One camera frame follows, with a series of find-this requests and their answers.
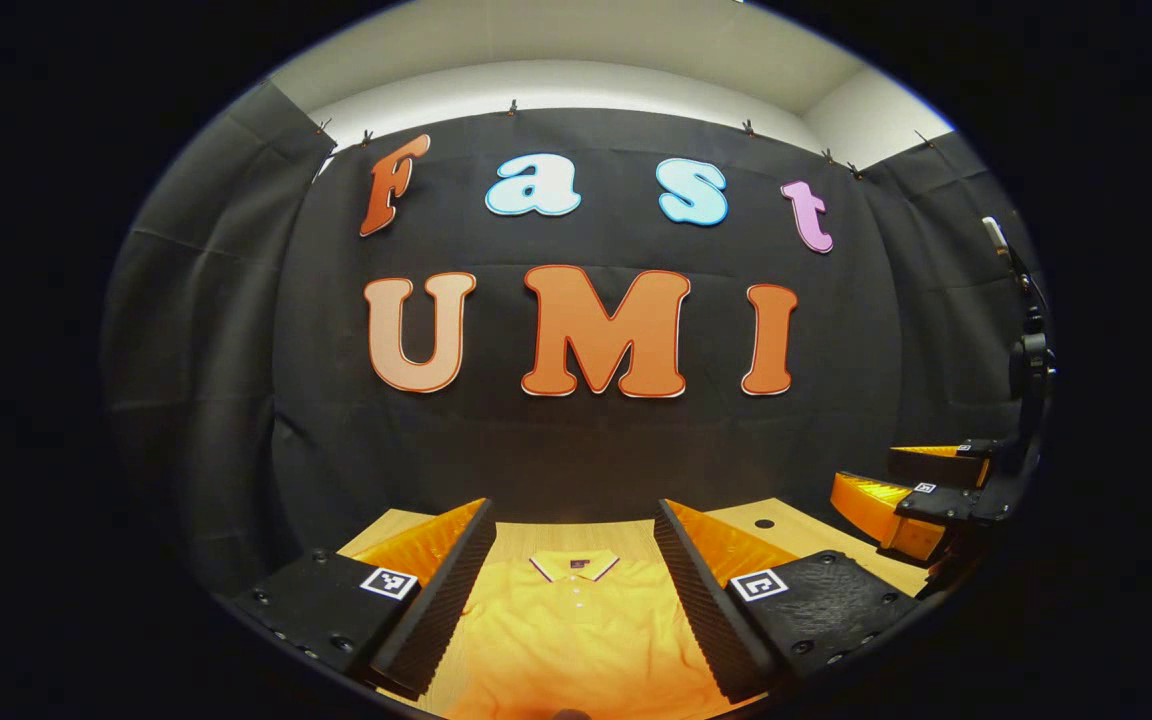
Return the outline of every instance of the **table surface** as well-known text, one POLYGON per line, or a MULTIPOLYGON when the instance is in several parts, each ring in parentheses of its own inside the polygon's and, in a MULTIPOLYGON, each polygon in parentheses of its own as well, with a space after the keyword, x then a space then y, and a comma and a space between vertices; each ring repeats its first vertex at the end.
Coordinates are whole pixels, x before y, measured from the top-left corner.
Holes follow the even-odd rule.
MULTIPOLYGON (((705 511, 705 515, 745 530, 751 536, 763 538, 765 541, 799 558, 812 555, 813 552, 823 550, 842 552, 870 573, 886 579, 899 588, 901 592, 908 594, 918 593, 927 582, 927 570, 878 555, 872 544, 859 541, 842 530, 824 524, 775 498, 723 507, 723 509, 705 511), (758 528, 755 524, 757 520, 771 520, 773 525, 772 528, 758 528)), ((374 544, 430 518, 433 518, 433 515, 420 514, 420 511, 387 510, 380 518, 376 520, 376 523, 362 530, 338 552, 340 555, 355 555, 357 552, 374 546, 374 544)), ((495 543, 488 552, 486 562, 526 560, 536 552, 545 550, 581 551, 602 547, 616 548, 617 555, 624 560, 664 561, 660 558, 660 548, 657 546, 652 530, 653 520, 563 525, 497 523, 495 543)), ((463 651, 461 643, 461 632, 454 632, 447 653, 438 666, 433 684, 418 702, 404 700, 404 698, 385 691, 380 692, 387 694, 394 700, 440 715, 452 706, 463 691, 465 679, 465 651, 463 651)))

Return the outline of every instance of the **light blue letter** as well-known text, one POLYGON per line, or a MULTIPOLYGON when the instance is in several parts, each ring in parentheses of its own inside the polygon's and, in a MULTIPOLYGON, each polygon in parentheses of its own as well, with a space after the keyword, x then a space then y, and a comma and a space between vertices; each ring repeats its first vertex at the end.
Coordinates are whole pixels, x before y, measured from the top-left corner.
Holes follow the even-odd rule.
POLYGON ((657 165, 657 182, 668 192, 660 195, 660 209, 676 223, 718 225, 727 217, 727 187, 717 167, 708 162, 673 158, 657 165))
POLYGON ((503 181, 488 190, 488 210, 498 215, 522 215, 530 210, 541 215, 566 215, 579 205, 573 191, 576 165, 562 156, 522 156, 497 169, 503 181), (535 174, 520 174, 535 168, 535 174))

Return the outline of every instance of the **ceiling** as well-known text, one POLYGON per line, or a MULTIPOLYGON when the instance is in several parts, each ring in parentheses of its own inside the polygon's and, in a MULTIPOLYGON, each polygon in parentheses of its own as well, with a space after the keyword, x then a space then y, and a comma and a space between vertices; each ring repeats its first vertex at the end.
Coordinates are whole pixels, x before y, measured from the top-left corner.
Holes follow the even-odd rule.
POLYGON ((306 113, 399 79, 507 60, 594 60, 744 92, 795 115, 865 68, 736 0, 412 0, 294 58, 273 81, 306 113))

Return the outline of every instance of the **black fabric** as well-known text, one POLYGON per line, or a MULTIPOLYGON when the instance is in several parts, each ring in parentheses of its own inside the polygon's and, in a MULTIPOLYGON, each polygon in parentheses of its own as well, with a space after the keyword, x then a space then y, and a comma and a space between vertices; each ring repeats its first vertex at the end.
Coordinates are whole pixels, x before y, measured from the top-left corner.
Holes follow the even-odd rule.
POLYGON ((895 445, 956 445, 1015 432, 1007 351, 1024 301, 980 222, 993 217, 1043 286, 1020 211, 956 132, 864 169, 900 298, 902 377, 895 445))
POLYGON ((270 83, 164 174, 119 252, 101 342, 128 480, 191 569, 223 592, 298 548, 270 475, 279 266, 334 143, 270 83))
MULTIPOLYGON (((819 156, 738 129, 621 109, 538 109, 408 129, 335 156, 308 192, 275 312, 275 476, 302 543, 348 541, 387 507, 442 511, 492 497, 502 521, 643 520, 660 497, 699 507, 782 497, 832 511, 840 467, 881 471, 896 423, 900 327, 890 264, 864 192, 819 156), (376 161, 427 132, 427 154, 394 200, 397 219, 358 237, 376 161), (498 217, 485 192, 499 164, 558 152, 576 167, 570 214, 498 217), (674 223, 658 205, 661 160, 714 164, 727 218, 674 223), (803 179, 827 202, 835 249, 797 237, 782 183, 803 179), (521 389, 535 363, 536 265, 586 270, 616 309, 642 270, 691 281, 682 304, 684 396, 643 400, 611 387, 568 397, 521 389), (362 288, 403 276, 404 350, 433 351, 431 274, 476 274, 465 356, 444 391, 394 389, 372 370, 362 288), (799 296, 781 396, 750 397, 755 347, 745 291, 799 296)), ((623 374, 626 365, 617 372, 623 374)), ((841 518, 835 520, 846 526, 841 518)))

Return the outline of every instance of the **pink letter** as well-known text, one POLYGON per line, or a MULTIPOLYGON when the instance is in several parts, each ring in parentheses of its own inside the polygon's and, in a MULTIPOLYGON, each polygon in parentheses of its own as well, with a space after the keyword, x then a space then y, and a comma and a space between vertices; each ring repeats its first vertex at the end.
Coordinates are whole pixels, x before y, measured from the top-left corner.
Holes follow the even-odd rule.
POLYGON ((833 250, 833 237, 820 232, 820 220, 817 218, 817 213, 824 213, 824 200, 812 195, 812 188, 803 181, 796 181, 781 185, 781 195, 794 204, 794 222, 799 226, 799 237, 806 247, 823 253, 833 250))

